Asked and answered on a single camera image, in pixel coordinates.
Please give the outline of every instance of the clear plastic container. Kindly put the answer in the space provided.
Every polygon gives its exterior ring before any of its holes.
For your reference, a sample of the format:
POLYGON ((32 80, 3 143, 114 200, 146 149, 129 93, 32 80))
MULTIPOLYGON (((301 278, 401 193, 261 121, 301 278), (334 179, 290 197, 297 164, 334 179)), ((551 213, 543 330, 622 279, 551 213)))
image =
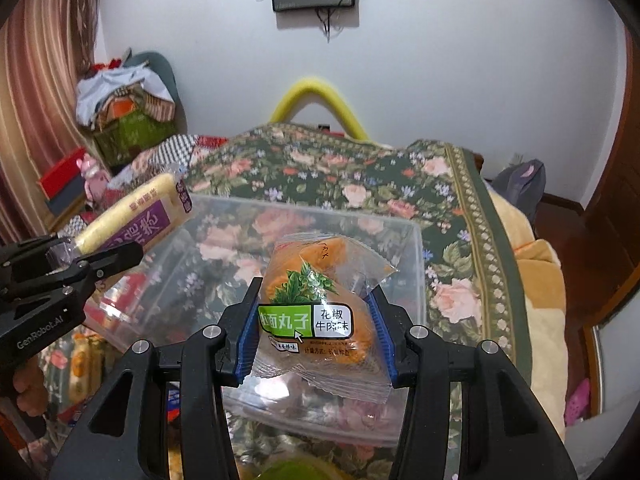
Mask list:
MULTIPOLYGON (((427 321, 422 237, 413 222, 215 196, 194 196, 191 215, 100 306, 87 305, 87 325, 119 349, 140 338, 156 346, 180 342, 216 322, 263 274, 274 243, 297 232, 345 235, 377 251, 398 269, 382 283, 389 301, 414 323, 427 321)), ((224 399, 230 411, 286 431, 389 447, 398 442, 406 391, 374 404, 333 396, 289 373, 250 375, 240 388, 226 388, 224 399)))

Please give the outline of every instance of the curtain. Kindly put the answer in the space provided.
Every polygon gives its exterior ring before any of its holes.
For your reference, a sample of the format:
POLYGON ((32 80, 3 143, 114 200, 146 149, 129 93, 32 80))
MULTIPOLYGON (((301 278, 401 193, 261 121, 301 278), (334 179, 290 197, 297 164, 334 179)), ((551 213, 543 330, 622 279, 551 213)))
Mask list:
POLYGON ((0 29, 0 238, 46 232, 38 180, 86 139, 76 83, 94 62, 98 0, 20 0, 0 29))

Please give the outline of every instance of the green floral fabric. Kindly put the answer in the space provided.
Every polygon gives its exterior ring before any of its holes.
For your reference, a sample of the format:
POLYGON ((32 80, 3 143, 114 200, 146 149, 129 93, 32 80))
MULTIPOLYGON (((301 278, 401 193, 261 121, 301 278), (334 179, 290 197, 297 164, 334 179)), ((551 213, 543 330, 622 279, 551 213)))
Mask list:
MULTIPOLYGON (((216 150, 196 150, 186 183, 194 193, 360 210, 417 222, 430 327, 460 344, 494 339, 530 381, 520 275, 469 152, 431 140, 397 150, 293 124, 270 124, 216 150)), ((454 387, 449 478, 458 461, 461 406, 460 388, 454 387)), ((257 466, 291 442, 355 478, 383 480, 393 460, 392 449, 319 441, 231 415, 229 424, 236 454, 257 466)))

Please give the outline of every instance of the finger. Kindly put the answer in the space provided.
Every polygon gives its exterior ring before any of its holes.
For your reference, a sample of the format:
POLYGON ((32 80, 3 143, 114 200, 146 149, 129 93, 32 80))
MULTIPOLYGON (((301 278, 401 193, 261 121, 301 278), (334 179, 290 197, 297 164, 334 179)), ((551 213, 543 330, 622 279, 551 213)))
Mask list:
POLYGON ((16 399, 18 408, 29 416, 42 415, 49 403, 49 395, 44 386, 33 386, 16 399))
POLYGON ((30 386, 40 386, 44 383, 44 374, 38 367, 38 358, 29 359, 23 366, 18 368, 14 374, 14 388, 19 394, 26 391, 30 386))

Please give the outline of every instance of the green label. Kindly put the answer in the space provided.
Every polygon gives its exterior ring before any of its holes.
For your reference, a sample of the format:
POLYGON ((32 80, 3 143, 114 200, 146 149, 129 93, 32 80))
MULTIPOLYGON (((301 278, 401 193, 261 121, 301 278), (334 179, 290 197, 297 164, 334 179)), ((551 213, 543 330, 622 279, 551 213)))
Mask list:
POLYGON ((265 332, 277 337, 313 337, 313 305, 260 305, 258 315, 265 332))
POLYGON ((353 313, 343 303, 258 306, 260 325, 275 337, 348 339, 353 335, 353 313))

